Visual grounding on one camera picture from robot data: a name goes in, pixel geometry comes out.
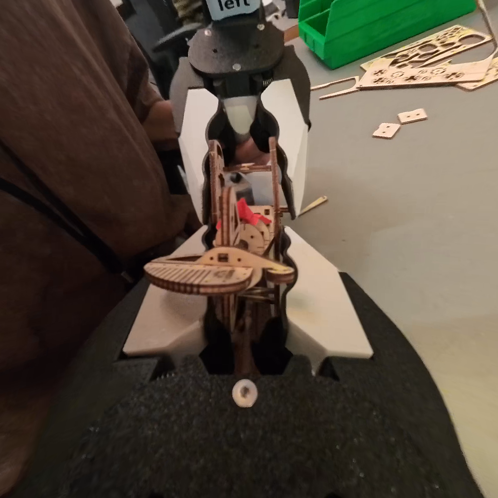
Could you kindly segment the person's left hand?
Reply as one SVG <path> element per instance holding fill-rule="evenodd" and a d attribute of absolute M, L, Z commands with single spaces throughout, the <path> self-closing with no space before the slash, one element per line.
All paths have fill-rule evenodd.
<path fill-rule="evenodd" d="M 251 136 L 247 140 L 237 144 L 234 152 L 232 165 L 254 163 L 267 165 L 270 162 L 270 154 L 261 151 Z"/>

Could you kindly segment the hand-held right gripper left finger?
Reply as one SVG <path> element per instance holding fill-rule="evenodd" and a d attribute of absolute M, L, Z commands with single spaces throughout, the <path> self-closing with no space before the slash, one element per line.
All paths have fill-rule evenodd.
<path fill-rule="evenodd" d="M 123 346 L 127 357 L 166 357 L 181 362 L 199 355 L 207 341 L 204 318 L 208 298 L 150 284 Z"/>

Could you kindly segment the thin wooden frame offcut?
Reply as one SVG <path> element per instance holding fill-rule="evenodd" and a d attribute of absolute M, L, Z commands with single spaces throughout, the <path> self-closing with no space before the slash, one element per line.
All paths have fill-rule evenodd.
<path fill-rule="evenodd" d="M 493 51 L 490 54 L 490 56 L 488 57 L 489 61 L 491 62 L 495 58 L 496 53 L 497 53 L 497 35 L 496 35 L 495 29 L 490 21 L 489 14 L 488 14 L 488 11 L 487 11 L 487 8 L 486 8 L 484 1 L 475 1 L 475 2 L 476 2 L 476 6 L 477 6 L 477 8 L 482 16 L 482 20 L 485 24 L 487 32 L 488 32 L 489 36 L 491 37 L 490 41 L 492 42 L 492 45 L 493 45 Z"/>

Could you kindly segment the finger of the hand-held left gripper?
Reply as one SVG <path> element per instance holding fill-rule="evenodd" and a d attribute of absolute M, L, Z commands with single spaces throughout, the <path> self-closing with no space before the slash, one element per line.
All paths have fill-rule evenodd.
<path fill-rule="evenodd" d="M 290 79 L 273 81 L 263 91 L 261 104 L 276 125 L 277 160 L 281 187 L 291 218 L 301 212 L 307 170 L 308 124 Z"/>
<path fill-rule="evenodd" d="M 207 130 L 218 108 L 218 98 L 207 89 L 188 90 L 179 146 L 188 191 L 200 222 L 203 222 L 205 162 L 209 153 Z"/>

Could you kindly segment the grey desk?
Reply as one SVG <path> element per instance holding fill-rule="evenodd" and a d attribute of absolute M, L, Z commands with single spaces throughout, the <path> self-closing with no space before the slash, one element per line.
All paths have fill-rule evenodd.
<path fill-rule="evenodd" d="M 430 370 L 486 497 L 497 497 L 497 82 L 320 100 L 291 223 L 383 309 Z M 391 140 L 372 133 L 425 109 Z"/>

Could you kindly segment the small square wooden piece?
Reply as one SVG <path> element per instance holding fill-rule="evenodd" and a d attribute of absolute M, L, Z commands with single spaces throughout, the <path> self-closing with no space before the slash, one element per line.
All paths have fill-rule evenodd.
<path fill-rule="evenodd" d="M 428 119 L 425 109 L 419 108 L 411 111 L 405 111 L 397 114 L 398 121 L 400 125 L 406 125 L 409 123 L 426 121 Z"/>
<path fill-rule="evenodd" d="M 376 139 L 391 140 L 398 133 L 401 124 L 392 122 L 382 122 L 377 129 L 372 133 L 372 137 Z"/>

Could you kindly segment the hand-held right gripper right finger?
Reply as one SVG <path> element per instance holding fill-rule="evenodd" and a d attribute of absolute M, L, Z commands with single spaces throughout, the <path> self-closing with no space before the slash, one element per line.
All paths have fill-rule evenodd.
<path fill-rule="evenodd" d="M 292 228 L 287 256 L 297 280 L 287 292 L 286 348 L 306 356 L 316 375 L 326 358 L 370 359 L 374 352 L 354 309 L 339 270 Z"/>

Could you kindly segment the pointed wooden stick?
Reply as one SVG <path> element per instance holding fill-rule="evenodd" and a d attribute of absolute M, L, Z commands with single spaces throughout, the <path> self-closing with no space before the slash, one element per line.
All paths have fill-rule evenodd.
<path fill-rule="evenodd" d="M 303 208 L 298 216 L 300 217 L 327 202 L 328 202 L 328 197 L 326 195 L 320 196 L 319 198 L 308 204 L 305 208 Z"/>

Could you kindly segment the green plastic bin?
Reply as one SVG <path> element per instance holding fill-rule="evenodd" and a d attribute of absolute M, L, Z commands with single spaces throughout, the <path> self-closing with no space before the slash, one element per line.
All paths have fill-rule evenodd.
<path fill-rule="evenodd" d="M 300 1 L 299 35 L 337 69 L 476 9 L 476 1 Z"/>

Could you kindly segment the person's left forearm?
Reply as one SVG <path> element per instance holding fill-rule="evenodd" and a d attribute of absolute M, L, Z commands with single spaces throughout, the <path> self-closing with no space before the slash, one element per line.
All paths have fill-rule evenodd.
<path fill-rule="evenodd" d="M 173 119 L 173 107 L 170 100 L 156 102 L 143 122 L 148 138 L 157 150 L 178 150 L 178 133 Z"/>

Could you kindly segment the wooden parts sheet with prongs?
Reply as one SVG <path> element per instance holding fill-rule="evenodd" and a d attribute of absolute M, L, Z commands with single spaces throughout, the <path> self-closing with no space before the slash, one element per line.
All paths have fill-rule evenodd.
<path fill-rule="evenodd" d="M 459 53 L 492 43 L 494 51 L 485 59 L 454 64 Z M 495 34 L 454 25 L 400 47 L 361 65 L 362 77 L 354 77 L 351 88 L 321 96 L 327 100 L 357 91 L 439 87 L 481 81 L 497 53 Z"/>

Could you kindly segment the wooden model airplane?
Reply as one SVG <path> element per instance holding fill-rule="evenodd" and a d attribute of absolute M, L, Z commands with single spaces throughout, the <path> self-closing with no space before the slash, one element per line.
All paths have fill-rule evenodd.
<path fill-rule="evenodd" d="M 209 306 L 214 316 L 231 335 L 236 333 L 239 315 L 246 313 L 249 302 L 265 307 L 271 315 L 251 342 L 269 343 L 269 348 L 285 347 L 288 320 L 280 286 L 293 285 L 297 271 L 280 261 L 282 255 L 281 214 L 276 138 L 269 138 L 270 162 L 226 167 L 221 145 L 209 141 L 206 181 L 203 192 L 204 214 L 208 229 L 203 233 L 207 249 L 202 254 L 185 254 L 181 248 L 167 257 L 157 258 L 144 267 L 150 284 L 161 289 L 208 298 L 204 335 L 208 341 Z M 226 174 L 270 172 L 272 203 L 248 205 L 237 199 L 236 189 Z"/>

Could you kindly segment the narrow wooden parts sheet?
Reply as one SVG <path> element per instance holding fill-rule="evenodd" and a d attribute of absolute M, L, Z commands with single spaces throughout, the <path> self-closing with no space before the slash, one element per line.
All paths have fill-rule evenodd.
<path fill-rule="evenodd" d="M 475 91 L 477 89 L 488 86 L 497 81 L 497 57 L 494 58 L 487 70 L 484 78 L 476 82 L 459 83 L 456 85 L 457 88 L 464 91 Z"/>

